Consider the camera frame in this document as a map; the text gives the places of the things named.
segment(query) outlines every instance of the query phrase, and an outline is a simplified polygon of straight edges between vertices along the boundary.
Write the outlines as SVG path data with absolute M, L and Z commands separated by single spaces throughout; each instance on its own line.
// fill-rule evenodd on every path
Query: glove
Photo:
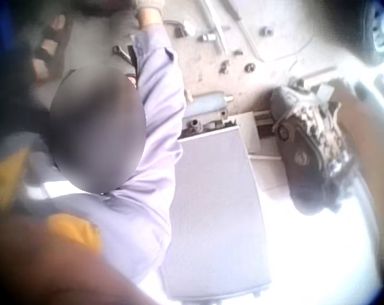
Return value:
M 161 13 L 165 6 L 165 0 L 133 0 L 135 9 L 141 10 L 143 8 L 154 8 Z

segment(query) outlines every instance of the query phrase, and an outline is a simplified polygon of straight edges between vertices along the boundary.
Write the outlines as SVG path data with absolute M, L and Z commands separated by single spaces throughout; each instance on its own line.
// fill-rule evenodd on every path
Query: garage floor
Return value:
M 244 0 L 235 1 L 243 22 L 257 42 L 265 62 L 255 59 L 245 42 L 238 24 L 232 20 L 220 0 L 212 0 L 223 25 L 230 26 L 226 40 L 231 51 L 241 49 L 244 56 L 225 56 L 217 43 L 198 42 L 196 37 L 173 38 L 179 54 L 186 89 L 193 95 L 212 91 L 233 94 L 229 104 L 231 114 L 264 109 L 267 91 L 284 84 L 291 76 L 303 76 L 327 67 L 345 68 L 358 65 L 359 61 L 340 46 L 334 38 L 326 10 L 313 0 Z M 198 34 L 211 29 L 206 21 L 200 1 L 167 0 L 165 20 L 187 20 Z M 44 20 L 53 16 L 52 7 L 45 8 Z M 274 28 L 273 37 L 260 37 L 263 26 Z M 173 35 L 174 27 L 168 25 Z M 137 30 L 134 13 L 124 11 L 106 17 L 74 16 L 71 40 L 66 50 L 65 71 L 89 64 L 107 64 L 131 72 L 132 68 L 122 59 L 111 55 L 115 44 L 131 43 L 130 35 Z M 31 39 L 32 44 L 38 39 Z M 220 64 L 230 59 L 229 74 L 219 75 Z M 257 69 L 252 74 L 244 72 L 244 66 L 254 62 Z M 38 100 L 49 107 L 59 82 L 49 83 L 38 90 Z

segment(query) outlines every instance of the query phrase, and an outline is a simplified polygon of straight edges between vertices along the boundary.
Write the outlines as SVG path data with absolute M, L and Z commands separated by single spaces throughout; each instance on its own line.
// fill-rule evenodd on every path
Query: mechanic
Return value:
M 137 57 L 137 88 L 144 105 L 147 137 L 141 160 L 130 179 L 121 187 L 104 194 L 85 193 L 71 185 L 55 168 L 47 145 L 33 133 L 8 137 L 3 145 L 3 153 L 0 153 L 1 210 L 15 210 L 10 202 L 10 186 L 13 186 L 12 189 L 18 188 L 15 186 L 18 181 L 16 173 L 22 174 L 20 165 L 25 164 L 25 197 L 21 199 L 25 203 L 22 210 L 30 217 L 35 215 L 36 220 L 43 220 L 35 226 L 45 226 L 45 231 L 83 245 L 135 284 L 160 266 L 169 246 L 169 207 L 175 190 L 174 167 L 182 154 L 177 138 L 181 134 L 186 101 L 177 54 L 163 26 L 161 13 L 164 4 L 165 0 L 135 0 L 141 31 L 133 37 L 133 45 Z M 22 138 L 24 143 L 26 139 L 32 139 L 29 149 L 18 144 Z M 23 226 L 31 226 L 26 224 L 29 219 L 22 221 Z M 12 221 L 5 220 L 5 223 L 11 224 Z M 34 236 L 30 243 L 36 244 Z M 4 255 L 4 249 L 20 251 L 19 246 L 11 247 L 7 241 L 0 242 L 0 274 L 4 271 L 2 266 L 18 264 L 18 255 Z M 58 276 L 54 276 L 58 282 L 70 277 L 71 272 L 65 268 L 64 273 L 60 274 L 60 268 L 52 266 L 48 269 L 43 264 L 49 261 L 49 258 L 42 257 L 47 253 L 38 253 L 38 268 L 41 266 L 41 269 L 48 270 L 48 276 L 58 273 Z M 66 260 L 80 259 L 74 256 Z M 75 262 L 67 263 L 67 266 L 72 265 Z M 11 277 L 21 276 L 20 281 L 26 278 L 26 275 L 17 271 L 10 272 Z M 79 287 L 92 291 L 92 284 L 80 284 L 82 281 L 92 282 L 89 276 L 75 275 L 75 279 Z M 64 288 L 74 289 L 68 283 Z M 51 288 L 47 290 L 49 287 L 42 288 L 45 291 L 41 295 L 34 294 L 26 298 L 43 300 L 44 295 L 50 296 L 47 292 L 54 292 Z

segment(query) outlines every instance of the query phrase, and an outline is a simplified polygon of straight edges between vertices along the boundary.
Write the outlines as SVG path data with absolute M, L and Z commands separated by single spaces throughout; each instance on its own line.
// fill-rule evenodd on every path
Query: spanner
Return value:
M 113 54 L 120 56 L 123 60 L 128 62 L 130 65 L 133 65 L 130 55 L 124 52 L 124 50 L 118 44 L 116 46 L 113 46 Z

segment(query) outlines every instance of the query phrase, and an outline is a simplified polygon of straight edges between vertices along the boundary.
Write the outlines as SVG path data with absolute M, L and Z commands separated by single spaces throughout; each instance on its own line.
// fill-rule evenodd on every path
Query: gray metal panel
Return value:
M 238 128 L 182 143 L 161 267 L 169 298 L 224 299 L 270 283 L 256 182 Z

